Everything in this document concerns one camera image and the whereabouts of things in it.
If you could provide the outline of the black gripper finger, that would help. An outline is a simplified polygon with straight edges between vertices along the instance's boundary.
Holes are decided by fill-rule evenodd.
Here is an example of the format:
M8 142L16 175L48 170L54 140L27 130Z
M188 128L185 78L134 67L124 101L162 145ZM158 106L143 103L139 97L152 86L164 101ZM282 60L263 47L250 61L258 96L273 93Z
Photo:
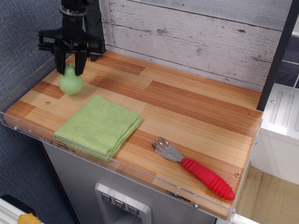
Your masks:
M55 59L56 69L60 74L64 74L65 58L66 58L65 51L63 49L61 49L60 47L55 46L54 47L54 59Z
M75 71L77 76L80 76L83 73L85 63L86 63L86 58L87 58L86 52L77 52L75 54Z

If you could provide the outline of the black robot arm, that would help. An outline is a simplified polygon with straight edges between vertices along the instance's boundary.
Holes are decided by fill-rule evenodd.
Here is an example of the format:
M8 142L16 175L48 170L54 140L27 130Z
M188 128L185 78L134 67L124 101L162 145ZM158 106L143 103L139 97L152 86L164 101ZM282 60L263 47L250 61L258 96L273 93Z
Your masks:
M95 61L106 51L102 15L97 0L62 0L62 27L38 32L40 50L53 53L56 69L64 74L66 54L75 54L75 72L80 76L86 59Z

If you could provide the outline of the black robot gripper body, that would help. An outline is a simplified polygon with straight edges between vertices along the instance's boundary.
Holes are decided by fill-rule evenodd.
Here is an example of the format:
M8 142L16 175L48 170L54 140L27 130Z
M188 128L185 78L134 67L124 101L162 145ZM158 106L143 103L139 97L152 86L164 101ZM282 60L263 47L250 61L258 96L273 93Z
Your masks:
M62 14L62 27L53 30L40 30L38 49L54 52L59 47L67 53L77 53L86 45L88 56L102 56L105 52L104 39L83 30L83 20L87 7L59 7Z

